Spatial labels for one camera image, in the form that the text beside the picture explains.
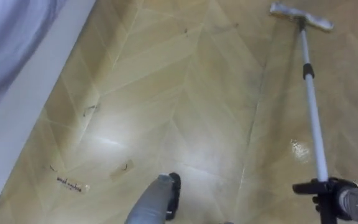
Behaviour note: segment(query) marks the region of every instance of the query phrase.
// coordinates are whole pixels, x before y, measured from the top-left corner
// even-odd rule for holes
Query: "mop head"
[[[270,13],[278,16],[286,16],[290,19],[305,18],[305,21],[309,25],[320,28],[324,31],[331,31],[334,28],[334,24],[327,21],[326,19],[312,16],[311,14],[298,9],[286,7],[279,2],[272,3],[272,7],[270,7]]]

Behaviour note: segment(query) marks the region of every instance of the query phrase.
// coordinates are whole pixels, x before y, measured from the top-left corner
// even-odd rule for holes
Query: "white wall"
[[[95,0],[67,0],[0,104],[0,194]]]

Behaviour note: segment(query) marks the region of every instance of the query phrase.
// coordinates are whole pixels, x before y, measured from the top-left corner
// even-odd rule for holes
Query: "wood-pattern floor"
[[[311,61],[329,171],[358,182],[358,1],[283,2],[336,25],[308,30]],[[270,17],[270,3],[98,0],[4,189],[0,223],[123,223],[171,171],[183,178],[172,223],[319,223],[291,191],[315,177],[296,25]]]

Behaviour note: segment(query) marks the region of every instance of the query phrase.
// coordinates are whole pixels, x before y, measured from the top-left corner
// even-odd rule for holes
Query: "mop handle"
[[[321,134],[320,120],[318,116],[316,93],[314,92],[314,72],[310,64],[308,41],[306,39],[306,30],[304,27],[300,31],[300,36],[302,39],[303,60],[305,61],[305,64],[303,66],[303,78],[306,80],[306,87],[308,91],[308,103],[311,121],[311,132],[313,135],[314,142],[314,155],[316,159],[317,179],[320,182],[325,182],[328,180],[327,163],[326,156],[324,154],[323,135]]]
[[[311,121],[311,132],[314,142],[314,156],[316,159],[317,179],[319,182],[328,181],[328,171],[326,156],[324,154],[323,135],[321,134],[320,120],[318,116],[318,108],[316,102],[316,93],[314,92],[314,71],[310,64],[308,41],[306,39],[305,20],[299,21],[300,35],[302,39],[303,60],[303,78],[306,80],[306,87],[308,92],[308,103]],[[320,221],[322,224],[337,224],[336,216],[333,215],[333,207],[331,205],[331,197],[328,195],[318,195],[320,207]]]

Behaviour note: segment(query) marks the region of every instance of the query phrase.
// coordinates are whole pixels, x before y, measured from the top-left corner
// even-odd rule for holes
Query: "bed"
[[[95,0],[0,0],[0,194]]]

